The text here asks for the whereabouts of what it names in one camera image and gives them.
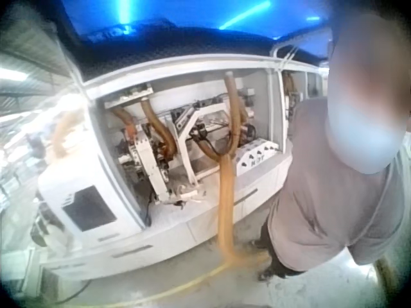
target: fluorescent light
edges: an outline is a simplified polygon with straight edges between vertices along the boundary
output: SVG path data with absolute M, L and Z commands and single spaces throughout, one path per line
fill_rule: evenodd
M 246 18 L 246 17 L 248 17 L 248 16 L 250 16 L 254 13 L 257 13 L 261 10 L 264 10 L 265 8 L 270 7 L 270 5 L 271 5 L 270 1 L 265 1 L 263 3 L 260 3 L 260 4 L 256 5 L 255 7 L 251 8 L 250 10 L 247 10 L 247 11 L 235 16 L 233 19 L 227 21 L 219 29 L 224 30 L 225 28 L 235 24 L 236 22 L 238 22 L 238 21 L 240 21 L 240 20 L 242 20 L 242 19 L 244 19 L 244 18 Z
M 11 69 L 3 69 L 0 68 L 0 79 L 9 79 L 9 80 L 14 80 L 14 81 L 24 81 L 26 80 L 28 74 L 18 72 L 18 71 L 13 71 Z
M 120 24 L 130 22 L 130 0 L 119 0 L 119 19 Z
M 8 162 L 15 162 L 17 159 L 22 158 L 25 154 L 29 153 L 27 146 L 18 146 L 14 151 L 7 157 Z
M 26 132 L 22 130 L 21 132 L 16 133 L 9 142 L 7 142 L 4 145 L 4 148 L 7 150 L 10 146 L 13 144 L 19 142 L 24 136 L 26 135 Z
M 4 115 L 4 116 L 0 115 L 0 123 L 11 121 L 11 120 L 14 120 L 14 119 L 18 119 L 19 117 L 26 117 L 29 114 L 31 114 L 30 111 L 21 112 L 19 114 L 8 114 L 8 115 Z
M 319 16 L 309 16 L 306 18 L 307 21 L 319 21 L 320 19 Z
M 85 98 L 80 94 L 66 94 L 62 96 L 55 107 L 58 112 L 61 111 L 73 111 L 84 107 L 87 104 Z

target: orange flexible hose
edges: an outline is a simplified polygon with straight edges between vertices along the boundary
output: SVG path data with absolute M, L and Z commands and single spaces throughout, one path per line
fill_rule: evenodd
M 67 155 L 66 149 L 63 147 L 64 139 L 69 134 L 70 130 L 83 119 L 82 110 L 67 111 L 56 125 L 54 134 L 51 138 L 51 145 L 54 154 L 57 158 L 62 158 Z
M 233 221 L 234 211 L 234 171 L 231 157 L 235 154 L 241 133 L 240 98 L 232 72 L 227 72 L 224 78 L 230 99 L 231 140 L 224 154 L 215 153 L 208 143 L 200 141 L 199 148 L 209 158 L 220 163 L 220 201 L 218 205 L 218 244 L 224 259 L 230 263 L 244 261 L 244 256 L 234 249 Z
M 232 72 L 225 73 L 224 83 L 227 87 L 227 92 L 230 99 L 230 120 L 231 120 L 231 140 L 230 144 L 223 153 L 228 153 L 233 156 L 236 153 L 238 143 L 241 135 L 241 113 L 240 113 L 240 98 L 237 93 L 236 80 L 232 75 Z M 219 162 L 219 156 L 210 148 L 206 142 L 199 142 L 198 147 L 209 158 Z
M 153 108 L 150 104 L 150 100 L 148 98 L 143 98 L 141 100 L 141 108 L 143 108 L 143 112 L 146 115 L 148 122 L 154 127 L 154 130 L 161 136 L 162 140 L 166 144 L 166 158 L 173 158 L 173 156 L 177 152 L 177 145 L 175 144 L 175 140 L 168 128 L 159 120 L 157 115 L 154 113 Z
M 209 158 L 215 160 L 216 162 L 220 161 L 220 156 L 218 156 L 218 154 L 210 148 L 206 141 L 201 140 L 197 143 L 197 145 L 203 151 L 203 153 L 206 154 Z
M 137 136 L 137 129 L 134 125 L 133 117 L 124 108 L 115 108 L 111 112 L 118 117 L 126 126 L 127 135 L 130 138 L 130 143 L 134 143 Z

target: blue light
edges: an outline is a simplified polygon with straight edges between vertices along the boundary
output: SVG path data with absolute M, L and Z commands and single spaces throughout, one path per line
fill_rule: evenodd
M 223 24 L 221 27 L 219 27 L 220 30 L 224 30 L 225 28 L 231 26 L 232 24 L 235 24 L 236 22 L 254 14 L 257 13 L 261 10 L 264 10 L 265 8 L 270 7 L 271 2 L 270 1 L 265 1 L 263 3 L 260 3 L 256 5 L 255 7 L 251 8 L 250 10 L 245 11 L 244 13 L 239 14 L 238 16 L 235 16 L 233 19 L 227 21 L 225 24 Z
M 120 24 L 130 22 L 130 0 L 119 0 L 119 19 Z
M 319 16 L 310 16 L 306 18 L 307 21 L 319 21 L 320 19 Z

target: factory floor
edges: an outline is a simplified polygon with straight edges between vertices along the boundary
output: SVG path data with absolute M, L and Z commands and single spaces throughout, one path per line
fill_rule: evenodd
M 235 228 L 237 243 L 256 238 L 268 214 L 269 204 L 240 221 Z M 406 273 L 410 264 L 409 232 L 389 253 L 394 273 Z M 374 266 L 357 266 L 347 251 L 326 264 L 298 277 L 273 278 L 258 282 L 256 273 L 264 268 L 231 268 L 195 284 L 198 277 L 222 263 L 215 239 L 153 266 L 113 277 L 93 280 L 72 299 L 71 305 L 115 307 L 381 307 L 386 296 Z M 84 282 L 60 281 L 58 299 L 75 293 Z M 160 298 L 165 291 L 168 296 Z

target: white machine housing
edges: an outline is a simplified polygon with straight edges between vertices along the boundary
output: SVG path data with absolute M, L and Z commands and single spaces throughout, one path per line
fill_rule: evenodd
M 256 128 L 256 139 L 240 147 L 233 160 L 236 171 L 233 221 L 249 215 L 273 196 L 282 187 L 292 161 L 292 145 L 286 140 L 283 81 L 278 70 L 281 61 L 247 55 L 182 56 L 126 67 L 83 83 L 91 101 L 87 123 L 92 146 L 85 146 L 78 154 L 73 152 L 55 166 L 49 166 L 39 182 L 50 208 L 79 244 L 68 247 L 63 257 L 49 253 L 44 267 L 73 280 L 115 275 L 166 260 L 216 234 L 218 165 L 198 149 L 189 131 L 199 119 L 228 114 L 229 109 L 226 102 L 200 108 L 190 106 L 227 92 L 223 82 L 225 71 L 234 72 L 238 90 L 253 96 L 254 105 L 247 107 L 247 111 Z M 312 65 L 292 60 L 284 69 L 302 71 L 304 77 L 306 72 L 318 72 Z M 178 154 L 169 162 L 169 182 L 160 166 L 154 165 L 158 155 L 149 151 L 157 138 L 155 134 L 147 137 L 137 126 L 142 144 L 136 144 L 130 155 L 115 156 L 112 150 L 121 138 L 123 123 L 106 110 L 108 107 L 124 107 L 138 125 L 146 124 L 147 120 L 139 102 L 133 101 L 140 97 L 138 91 L 131 91 L 132 98 L 108 102 L 103 98 L 144 84 L 154 112 L 170 129 L 178 147 Z M 184 112 L 173 121 L 171 112 L 178 108 L 184 108 Z M 214 146 L 228 132 L 227 127 L 213 128 L 208 124 L 206 129 Z M 158 200 L 149 207 L 150 227 L 141 223 L 145 222 L 147 213 L 142 202 L 137 198 L 131 200 L 134 192 L 118 182 L 122 181 L 120 162 L 131 161 L 143 165 L 152 187 L 156 187 Z M 64 202 L 76 191 L 93 186 L 117 220 L 82 232 L 64 210 Z M 184 200 L 184 208 L 173 205 L 177 200 Z M 119 235 L 100 241 L 112 234 Z
M 82 247 L 99 246 L 142 231 L 93 149 L 81 143 L 39 176 L 39 191 L 66 232 Z

